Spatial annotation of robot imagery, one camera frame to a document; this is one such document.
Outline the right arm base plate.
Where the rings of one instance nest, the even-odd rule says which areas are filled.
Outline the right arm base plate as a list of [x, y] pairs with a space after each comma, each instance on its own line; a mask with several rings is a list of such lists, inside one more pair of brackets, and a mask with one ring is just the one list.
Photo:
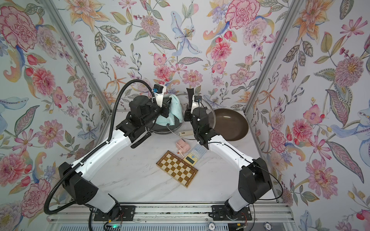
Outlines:
[[242, 208], [239, 212], [234, 211], [226, 205], [211, 206], [209, 217], [214, 221], [242, 221], [252, 220], [251, 210], [249, 207]]

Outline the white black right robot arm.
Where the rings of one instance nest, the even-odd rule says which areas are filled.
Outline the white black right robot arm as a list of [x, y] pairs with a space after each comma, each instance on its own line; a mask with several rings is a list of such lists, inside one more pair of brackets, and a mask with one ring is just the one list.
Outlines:
[[184, 121], [192, 125], [194, 137], [200, 145], [219, 155], [239, 171], [238, 187], [226, 200], [223, 211], [229, 216], [254, 204], [272, 189], [266, 162], [254, 159], [230, 144], [248, 132], [248, 122], [240, 113], [230, 109], [215, 110], [215, 127], [211, 127], [206, 108], [187, 109]]

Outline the glass pot lid black handle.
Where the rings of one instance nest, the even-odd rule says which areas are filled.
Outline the glass pot lid black handle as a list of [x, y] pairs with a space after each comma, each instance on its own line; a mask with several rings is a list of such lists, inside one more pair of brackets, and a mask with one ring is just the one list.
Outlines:
[[[195, 94], [195, 90], [193, 88], [187, 88], [187, 99], [188, 103], [185, 104], [185, 108], [182, 111], [185, 113], [186, 109], [191, 109], [192, 103], [192, 96], [199, 95]], [[194, 110], [193, 118], [191, 121], [184, 121], [190, 122], [195, 140], [201, 144], [206, 145], [212, 139], [212, 137], [216, 136], [217, 133], [214, 130], [216, 121], [215, 121], [215, 112], [213, 108], [208, 105], [205, 99], [202, 98], [202, 104], [206, 107], [206, 112], [197, 112], [197, 109]]]

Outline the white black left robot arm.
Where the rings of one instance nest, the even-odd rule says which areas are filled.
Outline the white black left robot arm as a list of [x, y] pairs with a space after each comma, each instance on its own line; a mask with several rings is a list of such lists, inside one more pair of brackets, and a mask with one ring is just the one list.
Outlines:
[[72, 164], [59, 167], [60, 185], [73, 199], [73, 204], [94, 207], [103, 213], [118, 213], [120, 204], [110, 194], [103, 192], [91, 181], [118, 152], [131, 147], [135, 149], [151, 136], [149, 128], [157, 118], [168, 117], [172, 100], [163, 95], [155, 96], [152, 102], [147, 96], [139, 95], [130, 103], [130, 112], [117, 126], [111, 122], [108, 138], [83, 158]]

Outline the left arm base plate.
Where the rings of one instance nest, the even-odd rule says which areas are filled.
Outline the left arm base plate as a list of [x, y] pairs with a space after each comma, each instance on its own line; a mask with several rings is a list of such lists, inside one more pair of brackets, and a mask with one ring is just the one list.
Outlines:
[[133, 221], [136, 206], [118, 206], [113, 207], [108, 213], [97, 210], [93, 221]]

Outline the light green cloth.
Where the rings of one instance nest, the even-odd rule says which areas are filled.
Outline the light green cloth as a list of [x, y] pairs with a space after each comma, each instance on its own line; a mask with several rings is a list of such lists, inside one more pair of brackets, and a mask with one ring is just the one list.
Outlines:
[[169, 115], [168, 117], [159, 116], [156, 121], [157, 125], [165, 126], [165, 127], [167, 125], [174, 126], [176, 118], [179, 120], [180, 123], [184, 122], [184, 115], [183, 115], [182, 106], [181, 106], [181, 102], [179, 98], [174, 94], [171, 94], [170, 98], [172, 100], [171, 100], [171, 105], [169, 108]]

